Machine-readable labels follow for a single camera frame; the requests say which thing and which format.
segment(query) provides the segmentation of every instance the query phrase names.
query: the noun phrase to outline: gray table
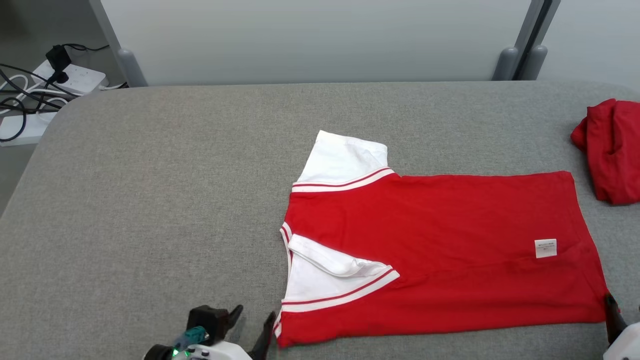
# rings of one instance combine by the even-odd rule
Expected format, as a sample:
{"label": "gray table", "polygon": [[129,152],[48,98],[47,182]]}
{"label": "gray table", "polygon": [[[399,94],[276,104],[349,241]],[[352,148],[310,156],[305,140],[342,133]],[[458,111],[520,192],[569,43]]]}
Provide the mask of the gray table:
{"label": "gray table", "polygon": [[[64,107],[0,219],[0,354],[139,359],[192,307],[245,306],[252,345],[279,308],[278,232],[319,129],[388,145],[400,174],[568,170],[610,290],[640,321],[640,206],[593,195],[569,141],[599,83],[370,83],[161,87]],[[599,359],[604,324],[351,338],[277,359]]]}

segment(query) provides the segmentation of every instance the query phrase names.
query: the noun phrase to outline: clothing label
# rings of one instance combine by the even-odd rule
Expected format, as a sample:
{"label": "clothing label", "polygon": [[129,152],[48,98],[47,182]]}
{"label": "clothing label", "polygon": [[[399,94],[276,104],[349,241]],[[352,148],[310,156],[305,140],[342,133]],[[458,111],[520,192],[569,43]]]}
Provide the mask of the clothing label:
{"label": "clothing label", "polygon": [[558,255],[556,239],[536,240],[536,259]]}

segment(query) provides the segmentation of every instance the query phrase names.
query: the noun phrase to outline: black power adapter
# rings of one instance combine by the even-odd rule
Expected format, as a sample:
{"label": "black power adapter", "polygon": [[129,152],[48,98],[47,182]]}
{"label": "black power adapter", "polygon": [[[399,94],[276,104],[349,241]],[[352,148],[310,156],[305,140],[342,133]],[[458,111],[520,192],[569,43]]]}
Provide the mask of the black power adapter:
{"label": "black power adapter", "polygon": [[65,47],[62,45],[54,46],[53,49],[47,52],[46,57],[54,71],[50,81],[55,81],[58,84],[66,83],[69,80],[69,76],[64,70],[71,64],[71,59]]}

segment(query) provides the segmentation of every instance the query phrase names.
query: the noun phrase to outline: folded red garment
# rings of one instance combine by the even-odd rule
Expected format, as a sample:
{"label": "folded red garment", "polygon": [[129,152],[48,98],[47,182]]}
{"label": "folded red garment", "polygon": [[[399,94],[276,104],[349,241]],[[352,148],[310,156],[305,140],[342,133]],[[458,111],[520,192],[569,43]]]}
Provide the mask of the folded red garment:
{"label": "folded red garment", "polygon": [[598,200],[640,201],[640,103],[609,99],[588,107],[571,139],[587,154]]}

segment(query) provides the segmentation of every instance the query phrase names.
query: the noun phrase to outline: white power strip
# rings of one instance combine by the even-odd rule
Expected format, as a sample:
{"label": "white power strip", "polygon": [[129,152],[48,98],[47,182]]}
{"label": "white power strip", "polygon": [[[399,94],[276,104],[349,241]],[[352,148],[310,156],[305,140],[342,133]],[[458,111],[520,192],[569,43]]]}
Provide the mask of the white power strip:
{"label": "white power strip", "polygon": [[[51,121],[56,113],[41,113],[40,116]],[[10,142],[0,142],[0,146],[26,145],[28,143],[38,143],[42,134],[47,129],[48,122],[38,118],[36,114],[27,115],[27,124],[24,131],[16,139]],[[18,133],[22,127],[22,115],[8,116],[0,124],[0,139],[8,139]]]}
{"label": "white power strip", "polygon": [[[73,64],[67,66],[64,71],[69,76],[69,80],[63,84],[59,84],[57,82],[54,84],[68,92],[72,92],[73,94],[86,95],[94,91],[99,91],[101,86],[109,85],[107,75],[99,71],[94,71]],[[45,60],[33,71],[33,73],[42,76],[45,79],[49,79],[53,75],[54,70],[49,63],[49,60]],[[42,79],[33,75],[31,77],[36,85],[44,84]],[[22,134],[10,142],[0,142],[0,146],[38,143],[49,125],[47,121],[51,121],[54,116],[56,116],[56,113],[41,113],[40,117],[38,117],[37,114],[27,115],[27,124]],[[2,120],[2,123],[0,123],[0,139],[11,138],[20,131],[21,127],[22,115],[5,117]]]}
{"label": "white power strip", "polygon": [[[38,74],[45,79],[49,79],[55,71],[51,67],[49,60],[45,60],[40,66],[33,71],[34,74]],[[55,82],[54,84],[65,89],[66,91],[75,94],[89,94],[91,92],[99,90],[100,86],[109,85],[107,75],[103,72],[87,69],[76,65],[69,65],[65,67],[64,72],[69,76],[69,80],[60,84]],[[31,76],[36,84],[42,84],[42,79]]]}

